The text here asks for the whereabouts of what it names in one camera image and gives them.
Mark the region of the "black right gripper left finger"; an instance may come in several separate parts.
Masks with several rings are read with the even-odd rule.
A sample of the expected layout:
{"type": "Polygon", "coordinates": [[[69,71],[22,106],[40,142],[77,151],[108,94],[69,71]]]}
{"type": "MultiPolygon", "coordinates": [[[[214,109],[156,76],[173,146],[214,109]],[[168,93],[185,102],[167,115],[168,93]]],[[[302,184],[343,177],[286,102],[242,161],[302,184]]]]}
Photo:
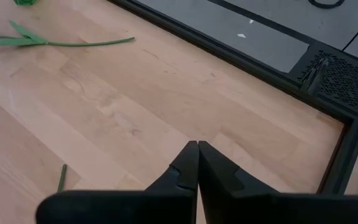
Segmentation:
{"type": "Polygon", "coordinates": [[[145,190],[67,190],[40,203],[36,224],[195,224],[200,150],[188,142],[145,190]]]}

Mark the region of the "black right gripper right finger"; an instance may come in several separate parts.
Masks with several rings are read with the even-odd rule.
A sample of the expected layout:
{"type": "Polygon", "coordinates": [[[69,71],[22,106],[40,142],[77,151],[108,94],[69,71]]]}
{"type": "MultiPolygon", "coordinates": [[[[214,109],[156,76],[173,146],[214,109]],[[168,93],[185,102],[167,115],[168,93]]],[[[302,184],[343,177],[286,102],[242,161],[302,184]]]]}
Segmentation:
{"type": "Polygon", "coordinates": [[[199,141],[207,224],[358,224],[358,196],[282,193],[199,141]]]}

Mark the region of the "pink flower bunch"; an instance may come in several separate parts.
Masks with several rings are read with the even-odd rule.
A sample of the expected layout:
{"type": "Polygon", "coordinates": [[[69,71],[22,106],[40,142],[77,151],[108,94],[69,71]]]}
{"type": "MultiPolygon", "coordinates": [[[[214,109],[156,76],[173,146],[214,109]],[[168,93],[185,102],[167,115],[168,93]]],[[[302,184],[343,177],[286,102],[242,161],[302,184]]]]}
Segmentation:
{"type": "Polygon", "coordinates": [[[59,178],[57,192],[62,192],[65,186],[65,179],[67,174],[68,166],[66,164],[62,165],[62,170],[59,178]]]}

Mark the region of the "black perforated computer case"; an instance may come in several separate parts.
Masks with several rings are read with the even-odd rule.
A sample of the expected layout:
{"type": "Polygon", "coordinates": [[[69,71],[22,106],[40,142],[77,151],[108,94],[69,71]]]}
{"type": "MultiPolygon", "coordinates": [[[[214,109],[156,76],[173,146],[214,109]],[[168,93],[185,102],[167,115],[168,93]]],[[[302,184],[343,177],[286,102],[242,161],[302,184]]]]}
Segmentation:
{"type": "Polygon", "coordinates": [[[329,64],[321,78],[318,96],[358,113],[358,58],[325,44],[313,44],[290,70],[288,78],[300,84],[321,58],[328,58],[329,64]]]}

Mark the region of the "black metal table frame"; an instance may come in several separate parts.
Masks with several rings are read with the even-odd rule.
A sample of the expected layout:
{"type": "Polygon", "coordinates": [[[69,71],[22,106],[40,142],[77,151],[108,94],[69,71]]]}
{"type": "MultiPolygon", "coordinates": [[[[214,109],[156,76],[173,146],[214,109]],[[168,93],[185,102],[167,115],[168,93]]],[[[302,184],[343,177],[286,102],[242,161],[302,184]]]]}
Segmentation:
{"type": "MultiPolygon", "coordinates": [[[[247,15],[245,9],[230,6],[223,0],[108,1],[343,122],[342,133],[326,166],[318,193],[344,193],[358,155],[358,113],[318,96],[321,78],[329,64],[328,58],[321,58],[303,81],[297,84],[288,78],[290,71],[278,70],[266,57],[257,57],[255,53],[231,44],[222,36],[223,32],[232,31],[239,19],[247,15]]],[[[309,46],[323,44],[261,17],[257,18],[257,26],[274,37],[284,35],[292,42],[300,41],[305,45],[301,54],[294,57],[291,69],[309,46]]]]}

